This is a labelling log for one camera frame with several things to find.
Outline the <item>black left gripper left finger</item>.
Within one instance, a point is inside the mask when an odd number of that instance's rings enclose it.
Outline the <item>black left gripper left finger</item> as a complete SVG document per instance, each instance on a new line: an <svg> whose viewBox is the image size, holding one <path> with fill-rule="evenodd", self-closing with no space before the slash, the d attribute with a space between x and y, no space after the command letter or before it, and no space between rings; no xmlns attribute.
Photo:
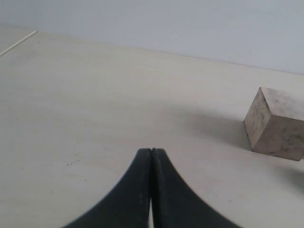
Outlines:
<svg viewBox="0 0 304 228"><path fill-rule="evenodd" d="M126 173L94 207L66 228L147 228L151 149L139 149Z"/></svg>

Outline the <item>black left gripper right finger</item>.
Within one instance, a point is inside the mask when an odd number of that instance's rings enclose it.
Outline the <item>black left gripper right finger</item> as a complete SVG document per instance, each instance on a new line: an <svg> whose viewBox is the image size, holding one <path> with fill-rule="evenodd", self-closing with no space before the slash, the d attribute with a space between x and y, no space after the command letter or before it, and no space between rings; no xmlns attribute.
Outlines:
<svg viewBox="0 0 304 228"><path fill-rule="evenodd" d="M234 228L179 175L164 149L152 149L152 217L155 228Z"/></svg>

